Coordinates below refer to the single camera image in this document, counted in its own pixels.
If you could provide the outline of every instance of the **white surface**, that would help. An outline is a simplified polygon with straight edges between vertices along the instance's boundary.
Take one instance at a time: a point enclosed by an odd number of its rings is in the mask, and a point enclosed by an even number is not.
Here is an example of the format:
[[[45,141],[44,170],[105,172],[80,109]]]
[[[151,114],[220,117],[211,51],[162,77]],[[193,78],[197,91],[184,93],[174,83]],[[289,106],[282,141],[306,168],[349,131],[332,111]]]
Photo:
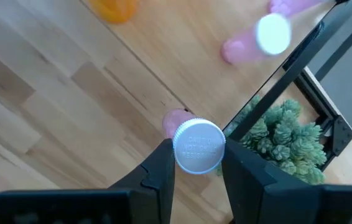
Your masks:
[[[281,54],[288,48],[291,38],[290,22],[280,14],[269,14],[257,23],[257,45],[268,55]]]
[[[225,144],[221,129],[201,118],[184,122],[173,138],[176,162],[190,174],[213,170],[225,154]]]

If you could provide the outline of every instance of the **pink bottle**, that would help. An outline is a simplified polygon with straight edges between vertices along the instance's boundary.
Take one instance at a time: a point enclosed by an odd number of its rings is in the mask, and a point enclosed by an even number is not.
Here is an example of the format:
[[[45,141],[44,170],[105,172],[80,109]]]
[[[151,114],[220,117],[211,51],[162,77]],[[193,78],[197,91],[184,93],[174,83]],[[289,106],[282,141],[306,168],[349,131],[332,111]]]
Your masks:
[[[162,126],[172,138],[175,160],[185,172],[206,174],[220,164],[226,139],[211,121],[176,109],[165,115]]]
[[[291,36],[290,22],[280,14],[269,14],[248,31],[227,40],[221,55],[231,64],[262,60],[281,54],[289,46]]]
[[[269,12],[289,17],[325,1],[327,0],[271,0]]]

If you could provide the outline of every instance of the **potted plant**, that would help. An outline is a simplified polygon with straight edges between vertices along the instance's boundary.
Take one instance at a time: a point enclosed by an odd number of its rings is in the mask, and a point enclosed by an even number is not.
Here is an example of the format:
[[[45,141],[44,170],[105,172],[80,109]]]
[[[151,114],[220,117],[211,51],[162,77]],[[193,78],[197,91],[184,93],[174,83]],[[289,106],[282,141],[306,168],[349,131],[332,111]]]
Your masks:
[[[229,136],[259,102],[255,96],[225,128]],[[309,184],[322,184],[324,174],[318,168],[327,158],[319,142],[321,128],[315,123],[298,122],[300,104],[286,100],[268,109],[249,132],[239,140],[271,164]]]

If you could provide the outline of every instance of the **orange object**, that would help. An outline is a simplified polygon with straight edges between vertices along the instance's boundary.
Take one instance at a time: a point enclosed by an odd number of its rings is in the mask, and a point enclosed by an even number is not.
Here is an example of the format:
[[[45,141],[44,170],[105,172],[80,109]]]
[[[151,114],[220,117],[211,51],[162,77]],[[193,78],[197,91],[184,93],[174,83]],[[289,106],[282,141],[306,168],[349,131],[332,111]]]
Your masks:
[[[104,20],[120,23],[134,15],[137,0],[90,0],[90,4]]]

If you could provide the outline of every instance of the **bottle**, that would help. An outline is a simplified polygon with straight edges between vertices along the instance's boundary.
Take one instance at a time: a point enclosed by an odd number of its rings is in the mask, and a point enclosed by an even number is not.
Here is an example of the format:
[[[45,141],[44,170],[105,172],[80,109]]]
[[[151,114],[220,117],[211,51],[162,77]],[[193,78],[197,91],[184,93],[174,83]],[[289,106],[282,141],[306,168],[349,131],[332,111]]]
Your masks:
[[[137,0],[90,0],[92,8],[107,22],[128,21],[136,12]]]
[[[270,0],[269,12],[279,13],[286,17],[293,16],[310,7],[313,7],[328,0]]]
[[[280,14],[269,14],[248,31],[227,40],[222,48],[223,59],[231,64],[262,60],[281,54],[290,44],[290,22]]]
[[[211,121],[176,109],[165,115],[162,126],[172,138],[175,160],[185,172],[206,174],[223,159],[226,139]]]

